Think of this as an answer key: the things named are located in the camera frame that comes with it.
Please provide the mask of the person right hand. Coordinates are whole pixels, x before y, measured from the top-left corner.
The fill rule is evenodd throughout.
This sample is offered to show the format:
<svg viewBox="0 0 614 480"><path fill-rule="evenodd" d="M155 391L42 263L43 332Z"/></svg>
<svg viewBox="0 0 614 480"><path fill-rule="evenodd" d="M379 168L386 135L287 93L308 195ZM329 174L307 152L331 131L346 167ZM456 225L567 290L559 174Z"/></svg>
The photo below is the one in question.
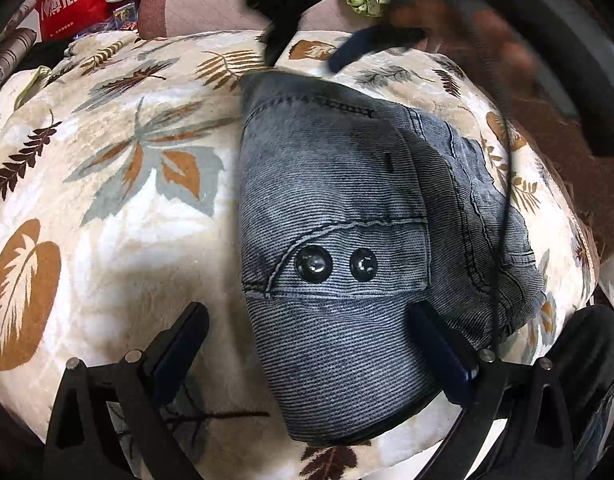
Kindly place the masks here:
<svg viewBox="0 0 614 480"><path fill-rule="evenodd" d="M496 11L479 10L469 18L461 18L444 0L415 0L392 6L389 21L397 28L422 29L425 38L415 45L418 50L467 54L474 53L476 44L481 44L516 96L538 93L534 55Z"/></svg>

